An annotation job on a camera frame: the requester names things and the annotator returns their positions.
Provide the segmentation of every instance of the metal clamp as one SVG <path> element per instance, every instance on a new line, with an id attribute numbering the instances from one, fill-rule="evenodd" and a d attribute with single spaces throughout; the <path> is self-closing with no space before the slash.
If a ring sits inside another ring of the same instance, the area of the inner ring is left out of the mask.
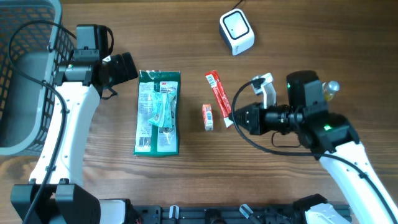
<path id="1" fill-rule="evenodd" d="M 271 73 L 267 73 L 261 76 L 258 75 L 252 80 L 256 80 L 259 78 L 264 78 L 264 82 L 259 85 L 252 84 L 251 86 L 253 87 L 253 91 L 257 96 L 263 94 L 262 107 L 264 109 L 267 109 L 270 106 L 276 105 L 276 91 L 274 86 L 272 85 L 274 78 L 272 77 Z"/>
<path id="2" fill-rule="evenodd" d="M 248 205 L 241 205 L 239 211 L 246 219 L 250 220 L 253 224 L 261 224 L 261 222 L 253 215 L 254 212 L 250 209 Z"/>
<path id="3" fill-rule="evenodd" d="M 102 59 L 103 62 L 110 62 L 111 61 L 111 56 L 107 56 L 104 59 Z"/>
<path id="4" fill-rule="evenodd" d="M 176 205 L 170 206 L 169 219 L 178 220 L 179 215 L 180 215 L 180 207 Z"/>

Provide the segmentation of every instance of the wood grain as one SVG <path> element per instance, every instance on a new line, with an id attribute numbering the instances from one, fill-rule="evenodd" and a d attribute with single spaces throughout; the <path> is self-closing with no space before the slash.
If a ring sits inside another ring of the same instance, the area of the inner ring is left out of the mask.
<path id="1" fill-rule="evenodd" d="M 85 187 L 98 198 L 130 198 L 135 205 L 263 205 L 320 193 L 344 203 L 334 181 L 312 158 L 264 154 L 227 130 L 204 74 L 217 69 L 227 95 L 271 72 L 277 100 L 287 103 L 285 77 L 312 69 L 338 80 L 330 110 L 348 117 L 380 179 L 398 201 L 397 1 L 246 1 L 254 47 L 233 57 L 218 21 L 236 1 L 65 4 L 63 23 L 112 28 L 114 53 L 131 52 L 138 69 L 180 70 L 180 155 L 132 155 L 137 85 L 115 87 L 94 115 L 84 158 Z M 246 90 L 244 106 L 261 99 Z M 201 106 L 213 105 L 215 130 L 204 132 Z M 271 147 L 270 134 L 252 138 Z M 278 136 L 284 144 L 297 137 Z M 35 157 L 0 158 L 0 223 L 20 223 L 9 203 L 14 184 L 26 183 Z"/>

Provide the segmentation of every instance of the green package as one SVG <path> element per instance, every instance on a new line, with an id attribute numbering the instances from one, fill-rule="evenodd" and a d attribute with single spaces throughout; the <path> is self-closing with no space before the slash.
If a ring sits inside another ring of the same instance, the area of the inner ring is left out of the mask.
<path id="1" fill-rule="evenodd" d="M 139 72 L 137 132 L 134 155 L 178 155 L 177 111 L 180 98 L 180 72 Z M 175 95 L 169 104 L 172 128 L 160 128 L 148 122 L 153 112 L 153 92 Z"/>

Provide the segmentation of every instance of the black camera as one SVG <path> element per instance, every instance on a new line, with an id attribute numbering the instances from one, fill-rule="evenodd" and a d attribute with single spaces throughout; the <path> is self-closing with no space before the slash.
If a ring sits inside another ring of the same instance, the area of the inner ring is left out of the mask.
<path id="1" fill-rule="evenodd" d="M 108 48 L 108 32 L 112 38 Z M 110 56 L 113 51 L 113 33 L 106 26 L 78 25 L 76 28 L 77 48 L 68 60 L 60 62 L 54 83 L 82 82 L 93 85 L 99 96 L 103 90 L 138 77 L 131 54 Z"/>
<path id="2" fill-rule="evenodd" d="M 300 144 L 315 153 L 333 152 L 345 142 L 359 143 L 358 134 L 349 121 L 340 114 L 329 113 L 317 73 L 311 70 L 294 72 L 286 77 L 286 82 L 289 105 L 266 109 L 261 103 L 247 105 L 234 112 L 236 124 L 255 135 L 269 131 L 295 132 Z"/>

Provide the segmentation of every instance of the wire mesh basket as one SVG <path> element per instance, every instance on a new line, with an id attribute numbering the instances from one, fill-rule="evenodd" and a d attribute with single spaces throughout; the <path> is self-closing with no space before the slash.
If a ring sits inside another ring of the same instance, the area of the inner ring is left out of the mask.
<path id="1" fill-rule="evenodd" d="M 23 23 L 43 19 L 61 23 L 58 0 L 0 0 L 0 155 L 40 155 L 53 113 L 51 91 L 14 73 L 7 59 L 11 35 Z M 74 48 L 68 34 L 48 24 L 23 28 L 11 58 L 26 74 L 53 83 L 58 64 Z"/>

